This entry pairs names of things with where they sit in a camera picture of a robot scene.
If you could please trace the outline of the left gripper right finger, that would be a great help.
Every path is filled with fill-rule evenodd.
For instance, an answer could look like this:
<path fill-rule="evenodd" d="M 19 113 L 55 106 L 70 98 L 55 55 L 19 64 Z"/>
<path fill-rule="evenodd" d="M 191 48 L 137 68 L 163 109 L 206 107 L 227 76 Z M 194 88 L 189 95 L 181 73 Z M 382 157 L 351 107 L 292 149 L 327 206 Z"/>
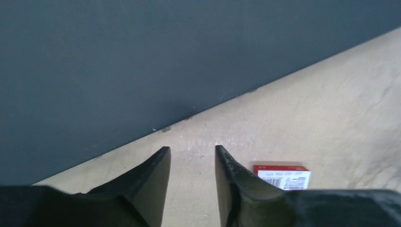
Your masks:
<path fill-rule="evenodd" d="M 290 190 L 275 187 L 215 147 L 223 227 L 398 227 L 401 195 L 391 190 Z"/>

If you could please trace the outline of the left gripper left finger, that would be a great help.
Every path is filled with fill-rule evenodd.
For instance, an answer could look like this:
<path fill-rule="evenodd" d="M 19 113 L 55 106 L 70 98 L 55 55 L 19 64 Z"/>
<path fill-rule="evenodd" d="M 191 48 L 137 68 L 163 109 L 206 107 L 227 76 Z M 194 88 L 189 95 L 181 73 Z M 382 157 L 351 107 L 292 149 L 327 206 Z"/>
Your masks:
<path fill-rule="evenodd" d="M 48 185 L 3 186 L 3 227 L 159 227 L 162 225 L 171 150 L 162 147 L 142 164 L 87 193 Z"/>

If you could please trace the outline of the red white staple box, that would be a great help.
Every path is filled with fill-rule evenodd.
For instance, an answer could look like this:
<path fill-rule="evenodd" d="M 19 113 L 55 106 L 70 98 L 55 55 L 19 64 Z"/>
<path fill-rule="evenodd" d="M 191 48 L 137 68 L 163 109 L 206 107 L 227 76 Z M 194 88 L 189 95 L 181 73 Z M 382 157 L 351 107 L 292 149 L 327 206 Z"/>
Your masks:
<path fill-rule="evenodd" d="M 311 172 L 304 166 L 253 165 L 253 173 L 285 191 L 306 190 Z"/>

